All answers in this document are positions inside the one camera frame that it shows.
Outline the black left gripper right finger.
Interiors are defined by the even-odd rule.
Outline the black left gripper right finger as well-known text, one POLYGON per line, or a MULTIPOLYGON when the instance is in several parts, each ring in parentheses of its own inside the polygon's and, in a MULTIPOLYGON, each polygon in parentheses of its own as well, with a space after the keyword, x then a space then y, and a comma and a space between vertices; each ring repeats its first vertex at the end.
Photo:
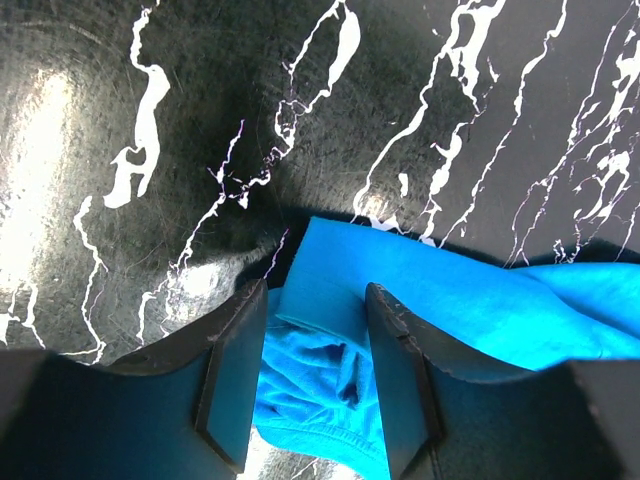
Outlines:
POLYGON ((424 321, 378 284, 366 312, 394 479, 635 479, 639 364, 534 372, 424 321))

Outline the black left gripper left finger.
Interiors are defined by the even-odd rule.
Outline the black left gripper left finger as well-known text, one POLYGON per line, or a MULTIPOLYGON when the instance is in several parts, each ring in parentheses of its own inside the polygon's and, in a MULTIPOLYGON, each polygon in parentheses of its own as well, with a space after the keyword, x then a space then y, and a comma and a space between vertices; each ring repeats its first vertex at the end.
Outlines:
POLYGON ((233 479, 244 471, 268 289, 110 366, 50 350, 1 355, 5 479, 233 479))

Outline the blue t shirt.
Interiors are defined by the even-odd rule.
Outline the blue t shirt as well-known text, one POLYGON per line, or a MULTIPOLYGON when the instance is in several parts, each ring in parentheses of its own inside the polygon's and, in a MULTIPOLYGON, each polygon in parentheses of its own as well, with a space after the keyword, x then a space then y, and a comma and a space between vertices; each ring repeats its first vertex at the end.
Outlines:
POLYGON ((269 294, 253 422, 366 479, 618 474, 600 378, 638 370, 635 264, 503 269, 315 218, 269 294))

